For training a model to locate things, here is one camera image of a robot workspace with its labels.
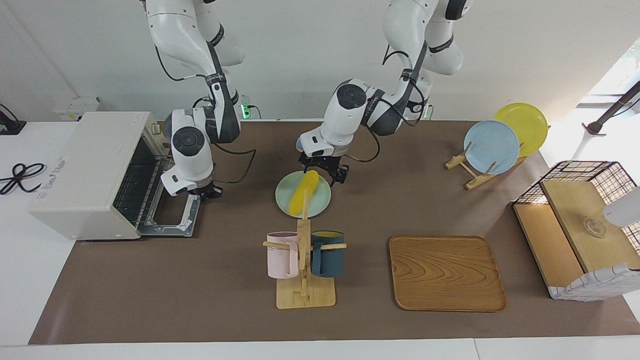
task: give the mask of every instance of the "white wall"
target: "white wall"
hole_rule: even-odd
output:
[[[388,0],[219,0],[228,31],[246,49],[238,88],[266,118],[322,117],[335,86],[357,77],[393,91],[398,60],[380,66]],[[55,98],[97,95],[110,110],[165,117],[206,94],[174,83],[155,59],[137,0],[0,0],[0,101],[27,120],[53,120]],[[561,120],[640,37],[637,0],[481,0],[459,22],[465,64],[437,76],[438,119],[487,119],[525,101]],[[22,23],[35,39],[25,43]],[[44,56],[52,65],[43,65]],[[188,72],[166,61],[175,75]]]

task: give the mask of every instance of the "green plate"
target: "green plate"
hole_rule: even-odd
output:
[[[293,193],[298,188],[302,177],[305,175],[302,171],[292,172],[280,180],[280,183],[276,187],[276,203],[280,210],[285,214],[294,218],[302,218],[302,215],[292,215],[289,213],[289,203]],[[321,176],[318,180],[318,186],[314,191],[314,194],[309,199],[309,217],[314,217],[326,209],[331,200],[331,187],[329,183]]]

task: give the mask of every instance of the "wooden mug stand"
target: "wooden mug stand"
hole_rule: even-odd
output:
[[[289,250],[289,245],[262,242],[263,246]],[[344,249],[347,244],[323,245],[321,250]],[[276,307],[279,309],[299,309],[301,307],[326,307],[335,305],[335,282],[332,277],[318,277],[311,274],[311,220],[308,219],[308,191],[298,220],[298,264],[300,274],[292,279],[278,279],[276,286]]]
[[[478,175],[476,174],[473,170],[471,170],[470,167],[467,166],[467,164],[465,164],[465,161],[467,160],[467,151],[469,151],[469,148],[471,147],[471,144],[473,144],[473,142],[469,142],[469,144],[467,144],[467,147],[465,148],[465,150],[463,152],[461,152],[459,155],[456,155],[454,157],[451,158],[451,160],[449,160],[447,163],[445,163],[444,167],[449,170],[451,168],[454,168],[458,165],[460,165],[461,167],[463,167],[469,174],[471,174],[471,176],[473,176],[473,180],[469,181],[467,184],[465,184],[465,188],[467,190],[471,190],[474,188],[477,188],[478,186],[484,184],[485,182],[493,179],[496,175],[490,175],[489,173],[491,172],[491,170],[493,170],[495,164],[497,164],[496,161],[494,161],[488,169],[486,169],[485,172],[483,172],[482,174]],[[522,156],[521,158],[518,158],[518,160],[516,161],[516,163],[513,165],[517,165],[521,162],[523,162],[527,157],[526,156]]]

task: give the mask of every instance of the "white cloth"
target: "white cloth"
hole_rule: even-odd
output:
[[[597,301],[640,289],[640,270],[620,264],[580,276],[569,286],[549,286],[554,300]]]

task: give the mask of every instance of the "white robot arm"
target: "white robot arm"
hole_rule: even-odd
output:
[[[462,65],[452,27],[471,4],[472,0],[393,0],[383,30],[394,50],[391,54],[400,55],[403,62],[396,91],[389,95],[358,79],[341,83],[333,92],[323,124],[302,134],[296,143],[305,170],[320,167],[331,175],[332,184],[343,183],[349,167],[340,164],[340,157],[346,154],[359,125],[387,136],[399,129],[407,107],[422,113],[431,90],[429,71],[451,75]]]
[[[223,66],[244,60],[237,38],[225,33],[211,10],[213,0],[143,1],[151,37],[156,47],[205,79],[213,107],[174,110],[168,134],[175,166],[161,179],[169,194],[189,191],[218,197],[213,185],[210,143],[230,143],[240,135],[235,103],[239,93],[230,86]]]

